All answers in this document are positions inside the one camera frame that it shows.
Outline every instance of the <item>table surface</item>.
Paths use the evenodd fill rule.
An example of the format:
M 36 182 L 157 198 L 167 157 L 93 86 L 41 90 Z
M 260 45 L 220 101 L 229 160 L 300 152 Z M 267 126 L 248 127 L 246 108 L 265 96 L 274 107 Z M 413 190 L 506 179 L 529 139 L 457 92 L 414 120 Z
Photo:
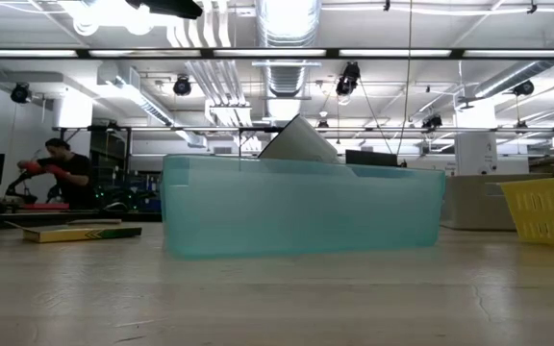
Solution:
M 554 345 L 554 247 L 516 234 L 184 261 L 142 226 L 52 244 L 0 231 L 0 345 Z

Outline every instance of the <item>person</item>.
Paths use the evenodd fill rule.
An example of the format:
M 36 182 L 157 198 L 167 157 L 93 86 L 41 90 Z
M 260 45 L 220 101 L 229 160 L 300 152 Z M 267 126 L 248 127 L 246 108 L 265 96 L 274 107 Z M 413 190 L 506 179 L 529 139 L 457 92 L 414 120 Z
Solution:
M 20 161 L 18 167 L 33 176 L 51 173 L 61 189 L 63 200 L 71 209 L 95 208 L 95 192 L 91 185 L 91 163 L 86 156 L 73 153 L 64 140 L 52 138 L 44 144 L 48 159 Z

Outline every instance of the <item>air duct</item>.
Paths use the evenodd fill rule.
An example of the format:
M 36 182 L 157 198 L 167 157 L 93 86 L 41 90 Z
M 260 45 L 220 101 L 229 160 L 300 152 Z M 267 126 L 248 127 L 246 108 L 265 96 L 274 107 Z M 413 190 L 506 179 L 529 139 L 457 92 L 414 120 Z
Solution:
M 136 103 L 144 112 L 162 122 L 166 127 L 181 126 L 159 101 L 149 93 L 142 91 L 140 75 L 133 67 L 126 70 L 116 62 L 104 62 L 97 69 L 97 84 L 118 88 L 121 96 Z M 188 143 L 188 147 L 208 147 L 207 138 L 204 136 L 185 131 L 177 131 L 176 134 Z
M 548 47 L 554 48 L 554 41 L 550 43 Z M 554 67 L 554 60 L 516 63 L 474 87 L 471 94 L 466 92 L 466 98 L 481 99 L 493 97 L 500 92 L 516 87 L 529 79 L 536 77 L 552 67 Z M 439 109 L 452 101 L 452 97 L 439 97 L 435 102 L 433 102 L 433 104 L 427 105 L 424 109 L 428 107 Z
M 258 36 L 262 47 L 308 47 L 315 42 L 321 0 L 256 0 Z M 300 113 L 300 95 L 307 68 L 268 66 L 264 68 L 268 113 L 290 120 Z

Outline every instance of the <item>translucent plastic bin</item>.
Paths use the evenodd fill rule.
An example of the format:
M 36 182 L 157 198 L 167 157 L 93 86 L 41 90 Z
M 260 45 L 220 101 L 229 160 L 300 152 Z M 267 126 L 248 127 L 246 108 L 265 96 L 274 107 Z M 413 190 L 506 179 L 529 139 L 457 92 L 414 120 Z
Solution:
M 183 257 L 432 246 L 443 190 L 442 171 L 168 156 L 164 231 Z

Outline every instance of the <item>robotic arm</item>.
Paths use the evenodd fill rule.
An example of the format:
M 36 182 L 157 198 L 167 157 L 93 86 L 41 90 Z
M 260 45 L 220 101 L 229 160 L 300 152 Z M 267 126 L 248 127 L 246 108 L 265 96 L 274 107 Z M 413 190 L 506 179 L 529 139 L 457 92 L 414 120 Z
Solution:
M 16 187 L 28 180 L 31 179 L 33 175 L 27 171 L 23 172 L 15 181 L 13 181 L 10 185 L 8 185 L 8 188 L 6 189 L 6 196 L 12 196 L 12 197 L 19 197 L 23 200 L 25 204 L 34 204 L 38 198 L 29 192 L 28 188 L 25 188 L 25 194 L 20 194 L 16 192 Z

